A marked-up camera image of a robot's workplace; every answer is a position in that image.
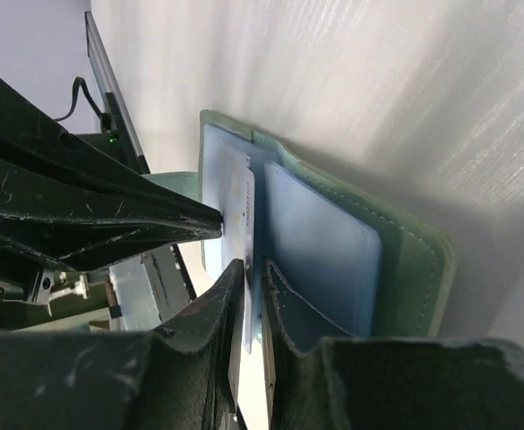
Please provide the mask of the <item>green card holder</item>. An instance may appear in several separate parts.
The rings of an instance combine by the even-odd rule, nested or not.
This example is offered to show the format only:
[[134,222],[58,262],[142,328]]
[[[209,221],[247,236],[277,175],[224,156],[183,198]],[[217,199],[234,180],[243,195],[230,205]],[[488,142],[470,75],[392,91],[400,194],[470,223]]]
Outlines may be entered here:
[[[444,234],[322,172],[273,136],[210,110],[200,121],[198,170],[150,180],[222,214],[224,149],[233,146],[250,158],[253,335],[261,326],[264,260],[350,335],[436,335],[457,266]],[[222,256],[223,229],[224,223],[221,237],[201,244],[202,267],[212,277],[231,261]]]

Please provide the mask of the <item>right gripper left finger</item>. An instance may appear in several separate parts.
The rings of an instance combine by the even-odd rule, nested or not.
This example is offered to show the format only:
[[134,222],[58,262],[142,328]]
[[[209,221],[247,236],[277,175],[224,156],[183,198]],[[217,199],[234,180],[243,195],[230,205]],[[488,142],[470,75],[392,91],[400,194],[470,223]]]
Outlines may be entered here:
[[245,269],[151,331],[0,333],[0,429],[241,429]]

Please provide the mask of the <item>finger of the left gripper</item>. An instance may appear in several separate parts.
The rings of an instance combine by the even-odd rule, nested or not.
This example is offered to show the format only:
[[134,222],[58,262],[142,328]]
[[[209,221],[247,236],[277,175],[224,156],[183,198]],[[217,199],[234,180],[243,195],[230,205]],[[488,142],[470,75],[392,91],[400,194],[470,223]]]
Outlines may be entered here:
[[0,244],[92,271],[162,245],[218,238],[218,211],[68,132],[0,78]]

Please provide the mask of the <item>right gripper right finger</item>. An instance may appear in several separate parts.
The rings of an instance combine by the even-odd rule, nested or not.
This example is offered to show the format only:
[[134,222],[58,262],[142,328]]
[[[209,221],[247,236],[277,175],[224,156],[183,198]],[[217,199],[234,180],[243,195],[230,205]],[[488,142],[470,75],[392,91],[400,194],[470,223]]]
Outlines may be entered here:
[[524,429],[524,349],[350,336],[264,263],[273,429]]

